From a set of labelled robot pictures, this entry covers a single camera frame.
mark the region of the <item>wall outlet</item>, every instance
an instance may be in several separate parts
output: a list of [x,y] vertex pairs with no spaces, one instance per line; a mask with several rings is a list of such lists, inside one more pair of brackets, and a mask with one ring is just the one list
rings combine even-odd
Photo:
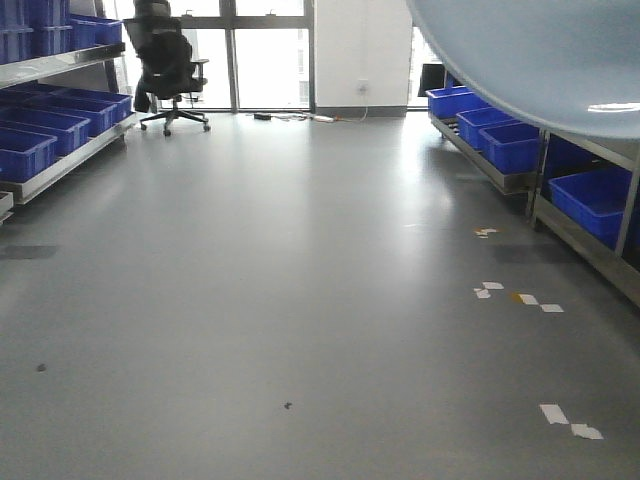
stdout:
[[369,93],[369,80],[366,78],[358,79],[356,83],[356,92],[358,95],[365,96]]

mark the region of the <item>stainless steel shelf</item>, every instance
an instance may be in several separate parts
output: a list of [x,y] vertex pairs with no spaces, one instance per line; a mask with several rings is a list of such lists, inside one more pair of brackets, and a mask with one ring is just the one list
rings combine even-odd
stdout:
[[552,133],[622,168],[626,168],[627,170],[633,170],[635,168],[635,160],[640,152],[640,142],[604,139],[593,140],[568,133]]
[[0,225],[11,216],[13,208],[13,194],[11,192],[0,192]]
[[51,167],[36,175],[25,183],[0,182],[0,190],[12,192],[14,201],[18,205],[24,205],[43,191],[56,183],[73,169],[82,165],[86,160],[98,153],[104,147],[120,138],[124,133],[138,122],[138,116],[133,114],[113,126],[103,134],[92,138],[75,152],[61,158]]
[[33,58],[24,62],[0,65],[0,88],[18,83],[38,80],[77,68],[101,63],[119,57],[124,52],[124,43],[76,50],[74,52]]
[[526,193],[535,187],[535,172],[505,175],[456,134],[451,128],[451,125],[455,123],[455,119],[441,120],[431,113],[429,113],[429,117],[431,118],[433,126],[436,127],[447,140],[453,143],[476,167],[482,170],[503,195]]
[[638,270],[541,196],[535,201],[534,219],[549,227],[632,302],[640,306]]

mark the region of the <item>blue plastic bin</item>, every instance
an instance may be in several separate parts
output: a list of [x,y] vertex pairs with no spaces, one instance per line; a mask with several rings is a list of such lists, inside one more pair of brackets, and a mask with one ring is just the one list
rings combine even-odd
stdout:
[[0,178],[23,183],[53,162],[56,138],[0,128]]
[[24,105],[29,100],[41,96],[42,93],[38,92],[21,92],[5,88],[0,90],[0,105]]
[[116,105],[113,104],[57,95],[33,98],[29,101],[29,105],[38,110],[54,111],[90,119],[89,135],[92,137],[97,137],[111,128],[116,110]]
[[[536,127],[515,123],[480,130],[483,154],[504,174],[535,171],[540,154],[540,138]],[[588,164],[594,155],[571,142],[552,137],[547,153],[549,172]]]
[[504,174],[536,169],[539,151],[538,129],[526,123],[480,130],[485,138],[484,156]]
[[71,15],[73,21],[88,22],[95,31],[95,43],[98,45],[114,45],[122,42],[122,20]]
[[4,108],[0,109],[0,125],[5,122],[20,126],[10,128],[57,137],[56,155],[59,156],[69,155],[89,139],[88,118],[26,108]]
[[71,18],[71,48],[83,50],[96,46],[96,28],[92,22]]
[[114,121],[121,122],[131,115],[131,96],[119,93],[100,92],[97,90],[82,90],[79,88],[61,89],[55,92],[55,95],[70,98],[84,98],[87,100],[99,100],[101,102],[113,103],[116,105]]
[[28,26],[29,1],[31,0],[0,0],[0,29]]
[[70,51],[72,28],[69,25],[37,28],[33,32],[33,55],[46,57]]
[[69,25],[69,0],[29,0],[29,17],[34,28]]
[[[630,183],[631,172],[619,167],[549,180],[553,204],[610,248],[618,241]],[[636,245],[638,233],[633,229]]]
[[458,113],[456,117],[458,118],[460,138],[476,150],[482,149],[481,129],[521,123],[503,111],[493,107],[461,112]]
[[429,110],[438,118],[453,118],[460,112],[490,106],[467,87],[427,90],[427,98]]
[[28,93],[54,93],[58,90],[63,90],[66,87],[58,87],[56,85],[48,85],[46,83],[38,83],[37,81],[20,83],[18,85],[12,85],[11,87],[5,88],[6,91],[10,92],[28,92]]
[[0,65],[31,58],[32,28],[0,30]]

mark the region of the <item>chair armrest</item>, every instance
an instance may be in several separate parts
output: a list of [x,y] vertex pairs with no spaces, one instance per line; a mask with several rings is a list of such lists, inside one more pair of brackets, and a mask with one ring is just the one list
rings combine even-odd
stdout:
[[209,60],[207,59],[191,60],[191,65],[195,65],[197,67],[198,80],[201,83],[204,82],[204,64],[208,62]]

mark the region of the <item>baseboard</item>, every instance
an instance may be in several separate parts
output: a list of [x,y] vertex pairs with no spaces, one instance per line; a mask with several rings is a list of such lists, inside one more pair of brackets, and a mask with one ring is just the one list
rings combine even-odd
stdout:
[[[365,113],[367,107],[316,107],[318,115],[327,117],[359,118]],[[406,117],[406,105],[371,106],[368,117]]]

